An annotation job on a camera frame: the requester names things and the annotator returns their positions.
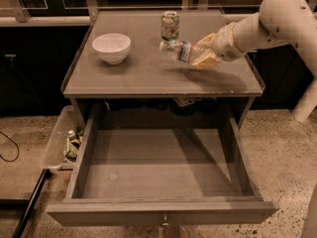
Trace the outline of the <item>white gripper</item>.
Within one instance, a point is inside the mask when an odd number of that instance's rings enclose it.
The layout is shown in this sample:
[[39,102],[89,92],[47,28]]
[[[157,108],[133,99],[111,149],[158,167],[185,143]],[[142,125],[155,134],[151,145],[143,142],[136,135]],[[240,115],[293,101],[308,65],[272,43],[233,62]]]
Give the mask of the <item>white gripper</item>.
[[202,70],[215,69],[222,60],[233,61],[243,57],[245,53],[238,46],[240,34],[240,23],[233,22],[222,27],[216,34],[211,33],[198,41],[197,46],[209,50],[192,63],[193,67]]

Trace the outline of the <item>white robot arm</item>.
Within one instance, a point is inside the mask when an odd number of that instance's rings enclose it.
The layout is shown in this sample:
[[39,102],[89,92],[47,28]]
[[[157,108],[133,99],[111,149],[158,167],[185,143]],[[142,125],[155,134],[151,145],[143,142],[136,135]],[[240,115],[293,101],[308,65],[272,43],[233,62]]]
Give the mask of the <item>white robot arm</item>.
[[[201,43],[223,60],[288,43],[317,77],[317,20],[306,0],[263,0],[257,13]],[[259,238],[317,238],[316,106],[314,79],[294,109],[247,118],[248,160],[265,199],[280,206],[259,227]]]

